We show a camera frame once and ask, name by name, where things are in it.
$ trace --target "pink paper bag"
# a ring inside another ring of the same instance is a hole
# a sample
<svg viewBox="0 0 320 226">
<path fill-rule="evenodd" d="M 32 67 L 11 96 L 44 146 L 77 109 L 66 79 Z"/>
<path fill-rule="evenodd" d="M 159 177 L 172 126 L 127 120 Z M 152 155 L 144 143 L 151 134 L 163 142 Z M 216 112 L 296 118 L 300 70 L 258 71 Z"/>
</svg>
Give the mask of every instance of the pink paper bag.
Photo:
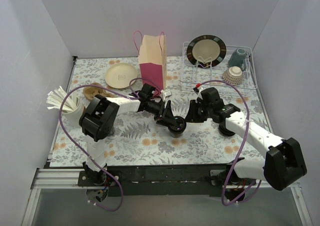
<svg viewBox="0 0 320 226">
<path fill-rule="evenodd" d="M 165 90 L 167 80 L 167 44 L 164 33 L 162 32 L 157 37 L 144 35 L 138 52 L 141 77 L 152 81 L 154 84 L 146 80 L 142 82 Z"/>
</svg>

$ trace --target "pink handle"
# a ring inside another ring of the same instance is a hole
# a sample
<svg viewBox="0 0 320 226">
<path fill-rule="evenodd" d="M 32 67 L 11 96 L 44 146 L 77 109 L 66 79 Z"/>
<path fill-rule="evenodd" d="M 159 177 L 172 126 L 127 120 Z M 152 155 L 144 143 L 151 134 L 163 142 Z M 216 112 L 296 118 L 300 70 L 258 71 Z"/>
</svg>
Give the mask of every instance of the pink handle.
<svg viewBox="0 0 320 226">
<path fill-rule="evenodd" d="M 165 36 L 165 33 L 164 33 L 164 32 L 161 32 L 161 33 L 160 33 L 160 36 L 159 36 L 159 46 L 160 46 L 160 49 L 161 49 L 161 55 L 164 54 L 164 52 L 162 51 L 161 43 L 160 43 L 160 37 L 161 37 L 162 34 L 163 34 L 163 36 Z"/>
<path fill-rule="evenodd" d="M 139 51 L 139 49 L 138 49 L 138 47 L 137 47 L 136 40 L 135 40 L 135 33 L 136 33 L 136 32 L 139 32 L 140 35 L 141 35 L 141 43 L 142 43 L 142 33 L 141 33 L 141 31 L 135 31 L 135 32 L 133 33 L 133 42 L 134 42 L 134 45 L 135 45 L 136 50 L 138 51 L 138 54 L 140 55 L 140 51 Z"/>
</svg>

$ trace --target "white panel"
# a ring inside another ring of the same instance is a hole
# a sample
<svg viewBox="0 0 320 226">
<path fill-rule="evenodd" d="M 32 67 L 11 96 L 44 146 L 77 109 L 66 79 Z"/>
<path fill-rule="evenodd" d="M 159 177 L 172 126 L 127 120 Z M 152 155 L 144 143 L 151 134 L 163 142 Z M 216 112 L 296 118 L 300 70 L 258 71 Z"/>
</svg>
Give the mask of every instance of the white panel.
<svg viewBox="0 0 320 226">
<path fill-rule="evenodd" d="M 279 0 L 255 48 L 254 62 L 275 134 L 300 143 L 302 192 L 320 225 L 320 0 Z"/>
<path fill-rule="evenodd" d="M 167 35 L 168 55 L 211 34 L 253 47 L 278 0 L 42 0 L 74 56 L 136 56 L 133 32 Z"/>
<path fill-rule="evenodd" d="M 47 93 L 72 57 L 41 0 L 0 0 L 0 225 L 20 225 L 57 126 Z"/>
</svg>

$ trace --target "blue cup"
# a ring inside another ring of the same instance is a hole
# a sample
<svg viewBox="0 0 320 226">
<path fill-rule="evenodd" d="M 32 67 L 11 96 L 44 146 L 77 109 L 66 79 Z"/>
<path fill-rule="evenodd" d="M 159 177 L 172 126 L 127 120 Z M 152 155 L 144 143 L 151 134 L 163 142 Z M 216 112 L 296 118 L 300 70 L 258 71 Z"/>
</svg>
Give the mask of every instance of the blue cup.
<svg viewBox="0 0 320 226">
<path fill-rule="evenodd" d="M 244 63 L 244 59 L 247 57 L 247 52 L 243 48 L 237 48 L 231 55 L 228 62 L 228 67 L 240 67 L 242 71 L 245 71 L 247 66 Z"/>
</svg>

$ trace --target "floral pattern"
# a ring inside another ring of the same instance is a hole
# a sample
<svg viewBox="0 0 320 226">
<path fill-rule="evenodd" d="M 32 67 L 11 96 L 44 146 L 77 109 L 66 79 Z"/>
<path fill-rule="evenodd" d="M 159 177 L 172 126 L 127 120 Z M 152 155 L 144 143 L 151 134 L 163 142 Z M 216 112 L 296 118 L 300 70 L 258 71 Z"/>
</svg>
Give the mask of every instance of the floral pattern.
<svg viewBox="0 0 320 226">
<path fill-rule="evenodd" d="M 137 58 L 78 59 L 74 67 L 71 87 L 98 82 L 107 88 L 105 72 L 113 64 L 124 62 L 134 65 L 139 71 Z M 181 90 L 182 57 L 167 58 L 167 88 L 171 90 L 172 111 L 174 115 L 185 117 L 189 101 L 197 95 Z M 134 90 L 142 87 L 141 81 L 133 84 Z M 129 89 L 117 90 L 127 95 Z M 77 94 L 85 106 L 89 101 L 80 89 Z M 245 100 L 250 109 L 250 120 L 269 130 L 261 101 L 256 90 L 248 90 Z M 233 103 L 246 111 L 243 101 L 234 94 L 221 94 L 225 103 Z M 234 159 L 242 139 L 235 135 L 224 137 L 218 125 L 208 120 L 202 124 L 187 125 L 180 138 L 172 138 L 166 127 L 155 123 L 148 112 L 126 113 L 117 116 L 114 122 L 115 133 L 104 140 L 104 156 L 108 165 L 154 165 L 154 164 L 195 164 L 226 163 Z M 85 137 L 80 128 L 72 128 L 63 118 L 70 135 L 86 149 Z M 253 160 L 262 157 L 249 144 L 245 144 L 242 156 Z M 68 139 L 59 128 L 53 148 L 51 167 L 82 166 L 86 156 Z"/>
</svg>

